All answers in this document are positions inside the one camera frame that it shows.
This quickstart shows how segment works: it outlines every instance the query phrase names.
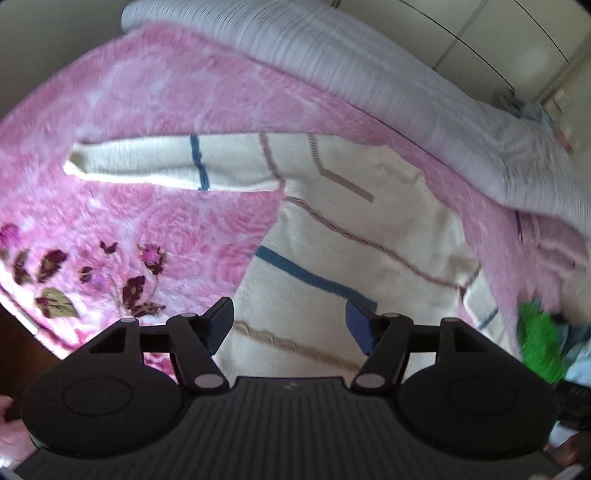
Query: rose pattern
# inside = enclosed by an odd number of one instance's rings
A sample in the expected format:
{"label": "rose pattern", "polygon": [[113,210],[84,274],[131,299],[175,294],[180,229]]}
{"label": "rose pattern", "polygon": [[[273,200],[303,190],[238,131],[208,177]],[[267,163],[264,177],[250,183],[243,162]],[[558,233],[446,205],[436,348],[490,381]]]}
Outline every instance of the rose pattern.
{"label": "rose pattern", "polygon": [[[265,131],[389,145],[459,213],[508,329],[515,328],[518,296],[535,292],[545,307],[559,307],[560,286],[522,250],[514,212],[338,98],[165,24],[91,51],[2,119],[0,288],[37,322],[37,338],[62,357],[130,310],[154,312],[141,318],[149,325],[169,314],[203,312],[220,296],[232,296],[275,221],[277,193],[83,182],[61,168],[74,142]],[[60,255],[40,269],[57,250],[67,258],[62,262]],[[19,254],[20,286],[13,277]],[[50,276],[37,283],[39,274]],[[138,277],[145,281],[136,299]],[[135,290],[129,289],[125,304],[130,279],[136,279],[129,285]],[[33,293],[37,304],[30,301]],[[146,355],[146,363],[172,371],[166,355]]]}

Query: green object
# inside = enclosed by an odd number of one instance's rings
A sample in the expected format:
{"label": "green object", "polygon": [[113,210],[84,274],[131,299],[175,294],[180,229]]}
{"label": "green object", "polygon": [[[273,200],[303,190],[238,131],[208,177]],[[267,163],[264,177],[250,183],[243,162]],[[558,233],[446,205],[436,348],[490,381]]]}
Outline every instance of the green object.
{"label": "green object", "polygon": [[550,315],[540,309],[537,301],[519,308],[517,341],[523,363],[549,384],[564,378],[558,332]]}

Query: brown floor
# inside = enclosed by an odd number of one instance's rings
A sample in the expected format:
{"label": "brown floor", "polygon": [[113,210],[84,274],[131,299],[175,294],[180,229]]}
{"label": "brown floor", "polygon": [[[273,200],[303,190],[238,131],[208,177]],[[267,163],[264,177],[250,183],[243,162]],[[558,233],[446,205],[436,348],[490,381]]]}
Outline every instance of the brown floor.
{"label": "brown floor", "polygon": [[8,419],[18,418],[18,403],[27,385],[59,362],[0,306],[0,395],[16,400]]}

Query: bedspread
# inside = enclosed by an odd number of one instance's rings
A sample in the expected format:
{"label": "bedspread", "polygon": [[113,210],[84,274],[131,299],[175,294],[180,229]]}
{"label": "bedspread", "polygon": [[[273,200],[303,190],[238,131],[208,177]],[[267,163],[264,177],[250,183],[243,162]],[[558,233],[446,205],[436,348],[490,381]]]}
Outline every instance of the bedspread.
{"label": "bedspread", "polygon": [[[64,357],[121,316],[162,323],[232,296],[281,193],[99,184],[61,168],[75,142],[258,131],[389,145],[458,211],[509,330],[519,296],[559,305],[557,280],[519,244],[515,212],[369,115],[170,25],[91,51],[0,124],[3,304]],[[170,368],[165,355],[148,361]]]}

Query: pink cloth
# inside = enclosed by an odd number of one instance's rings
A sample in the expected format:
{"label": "pink cloth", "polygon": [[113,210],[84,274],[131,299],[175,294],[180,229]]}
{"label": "pink cloth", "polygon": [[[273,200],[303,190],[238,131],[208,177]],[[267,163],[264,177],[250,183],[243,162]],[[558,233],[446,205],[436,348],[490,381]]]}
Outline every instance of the pink cloth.
{"label": "pink cloth", "polygon": [[[0,286],[39,325],[45,346],[64,356],[130,312],[162,323],[233,295],[280,194],[100,184],[62,171],[74,142],[219,132],[389,145],[462,217],[508,328],[519,295],[558,307],[557,279],[521,248],[514,212],[334,96],[192,31],[152,25],[65,68],[0,124]],[[170,371],[166,355],[147,360]]]}
{"label": "pink cloth", "polygon": [[15,469],[35,451],[35,446],[21,420],[5,422],[11,405],[11,398],[0,395],[0,467]]}
{"label": "pink cloth", "polygon": [[587,246],[583,236],[574,228],[553,218],[524,212],[517,215],[521,241],[550,271],[568,280],[576,268],[587,268]]}

